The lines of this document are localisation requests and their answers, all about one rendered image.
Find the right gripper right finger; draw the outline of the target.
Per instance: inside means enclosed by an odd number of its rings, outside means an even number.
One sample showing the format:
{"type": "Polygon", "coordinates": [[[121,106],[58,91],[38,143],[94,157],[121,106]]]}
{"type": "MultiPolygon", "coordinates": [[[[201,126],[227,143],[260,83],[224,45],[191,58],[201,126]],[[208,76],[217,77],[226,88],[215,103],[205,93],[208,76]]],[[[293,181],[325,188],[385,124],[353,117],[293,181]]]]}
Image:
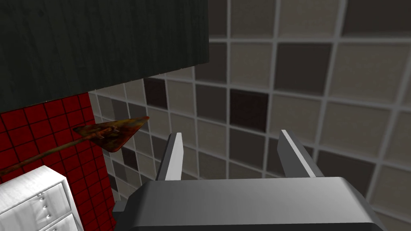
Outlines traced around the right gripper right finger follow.
{"type": "Polygon", "coordinates": [[[292,131],[280,131],[277,152],[286,178],[324,176],[292,131]]]}

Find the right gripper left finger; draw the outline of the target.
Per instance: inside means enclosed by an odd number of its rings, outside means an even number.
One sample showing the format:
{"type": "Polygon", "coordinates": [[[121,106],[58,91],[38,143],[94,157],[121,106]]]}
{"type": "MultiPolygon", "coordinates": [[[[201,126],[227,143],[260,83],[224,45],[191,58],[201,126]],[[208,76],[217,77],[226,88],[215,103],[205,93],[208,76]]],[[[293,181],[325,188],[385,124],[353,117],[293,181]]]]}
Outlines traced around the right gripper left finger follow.
{"type": "Polygon", "coordinates": [[[169,135],[164,155],[157,172],[156,181],[181,180],[183,167],[183,140],[182,133],[169,135]]]}

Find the rusty brown shovel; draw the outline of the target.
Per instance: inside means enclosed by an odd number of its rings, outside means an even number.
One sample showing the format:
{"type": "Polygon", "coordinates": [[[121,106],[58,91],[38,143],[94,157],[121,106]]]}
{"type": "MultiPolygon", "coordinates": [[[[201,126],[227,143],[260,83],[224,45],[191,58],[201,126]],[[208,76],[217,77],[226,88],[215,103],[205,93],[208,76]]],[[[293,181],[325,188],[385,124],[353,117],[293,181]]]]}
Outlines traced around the rusty brown shovel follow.
{"type": "Polygon", "coordinates": [[[149,118],[150,117],[148,116],[143,116],[139,118],[75,127],[73,128],[73,131],[78,133],[81,138],[72,142],[68,142],[62,146],[52,148],[44,153],[24,160],[21,163],[7,167],[6,169],[0,171],[0,176],[9,174],[12,171],[24,167],[25,165],[44,158],[45,156],[58,151],[62,151],[66,148],[75,146],[87,140],[108,152],[117,152],[149,120],[149,118]]]}

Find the dark wooden cupboard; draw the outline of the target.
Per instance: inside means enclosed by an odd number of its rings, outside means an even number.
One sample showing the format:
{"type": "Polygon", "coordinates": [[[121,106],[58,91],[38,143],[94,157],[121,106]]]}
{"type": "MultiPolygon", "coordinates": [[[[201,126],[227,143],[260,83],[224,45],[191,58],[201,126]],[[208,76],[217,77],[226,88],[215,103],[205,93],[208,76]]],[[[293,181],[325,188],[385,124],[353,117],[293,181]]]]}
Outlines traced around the dark wooden cupboard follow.
{"type": "Polygon", "coordinates": [[[0,0],[0,113],[209,61],[208,0],[0,0]]]}

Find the white drawer cabinet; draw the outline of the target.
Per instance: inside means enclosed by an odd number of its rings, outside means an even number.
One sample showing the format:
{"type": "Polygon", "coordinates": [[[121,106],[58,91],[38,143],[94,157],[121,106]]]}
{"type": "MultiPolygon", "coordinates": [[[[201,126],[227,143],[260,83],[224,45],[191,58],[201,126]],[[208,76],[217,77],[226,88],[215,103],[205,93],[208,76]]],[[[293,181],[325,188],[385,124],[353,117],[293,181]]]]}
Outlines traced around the white drawer cabinet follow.
{"type": "Polygon", "coordinates": [[[0,184],[0,231],[84,231],[66,177],[41,166],[0,184]]]}

